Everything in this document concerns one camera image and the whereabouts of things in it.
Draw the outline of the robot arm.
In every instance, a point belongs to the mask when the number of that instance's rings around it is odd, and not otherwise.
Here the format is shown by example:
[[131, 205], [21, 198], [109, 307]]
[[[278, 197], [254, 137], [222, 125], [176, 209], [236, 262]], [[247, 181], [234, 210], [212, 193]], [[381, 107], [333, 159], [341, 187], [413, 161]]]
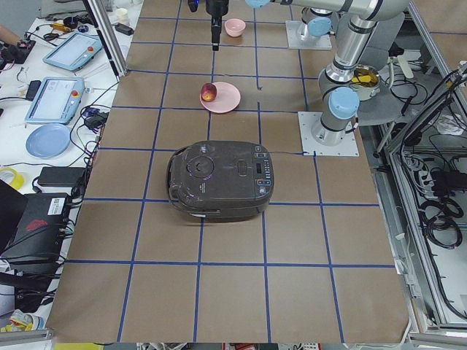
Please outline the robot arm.
[[303, 28], [300, 31], [303, 40], [320, 38], [332, 29], [332, 11], [313, 7], [304, 7], [301, 10]]
[[320, 73], [319, 86], [325, 109], [320, 120], [311, 127], [314, 140], [325, 146], [335, 146], [344, 138], [347, 124], [358, 110], [360, 100], [349, 83], [375, 26], [400, 15], [409, 2], [281, 1], [280, 4], [350, 14], [347, 26], [340, 31], [332, 63]]

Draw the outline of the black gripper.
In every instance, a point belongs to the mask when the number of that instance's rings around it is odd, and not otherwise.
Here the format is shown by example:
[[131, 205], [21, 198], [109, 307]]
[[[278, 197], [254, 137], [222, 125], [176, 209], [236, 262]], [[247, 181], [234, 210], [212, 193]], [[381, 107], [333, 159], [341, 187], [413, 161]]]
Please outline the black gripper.
[[228, 13], [229, 0], [206, 0], [206, 11], [211, 18], [212, 50], [218, 51], [220, 47], [221, 17]]

